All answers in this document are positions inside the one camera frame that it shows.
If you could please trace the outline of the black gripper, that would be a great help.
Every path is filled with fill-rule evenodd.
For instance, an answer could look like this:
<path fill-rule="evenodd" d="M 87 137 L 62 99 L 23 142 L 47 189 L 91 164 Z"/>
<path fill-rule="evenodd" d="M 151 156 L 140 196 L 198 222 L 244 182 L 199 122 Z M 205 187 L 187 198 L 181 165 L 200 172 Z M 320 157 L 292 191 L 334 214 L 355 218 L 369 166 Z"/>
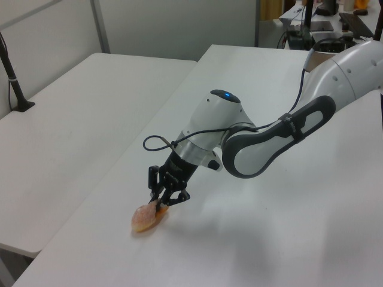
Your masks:
<path fill-rule="evenodd" d="M 197 165 L 186 162 L 174 151 L 161 167 L 149 167 L 149 203 L 156 202 L 156 211 L 160 211 L 189 200 L 190 194 L 185 189 L 196 169 Z"/>

